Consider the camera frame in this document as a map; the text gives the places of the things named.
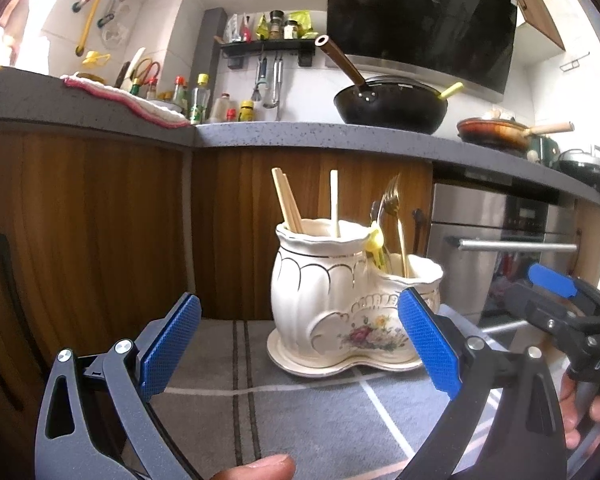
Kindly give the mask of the person's right hand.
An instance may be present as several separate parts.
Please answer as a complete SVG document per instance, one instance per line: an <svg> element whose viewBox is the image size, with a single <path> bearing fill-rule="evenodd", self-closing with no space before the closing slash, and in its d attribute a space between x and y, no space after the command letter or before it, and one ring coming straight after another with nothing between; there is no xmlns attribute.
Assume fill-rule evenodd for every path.
<svg viewBox="0 0 600 480"><path fill-rule="evenodd" d="M568 450L574 450L581 441L578 426L578 410L576 407L577 383L567 373L562 375L559 405L562 411L562 424L565 430L565 441ZM593 422L600 422L600 394L596 396L588 410L588 416Z"/></svg>

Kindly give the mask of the person's left hand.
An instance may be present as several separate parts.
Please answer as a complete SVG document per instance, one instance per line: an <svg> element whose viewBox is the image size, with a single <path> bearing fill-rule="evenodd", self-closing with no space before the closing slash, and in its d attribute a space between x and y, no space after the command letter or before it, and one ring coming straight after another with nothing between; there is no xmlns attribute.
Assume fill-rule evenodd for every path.
<svg viewBox="0 0 600 480"><path fill-rule="evenodd" d="M295 472L296 463L289 455L276 454L222 470L212 480L291 480Z"/></svg>

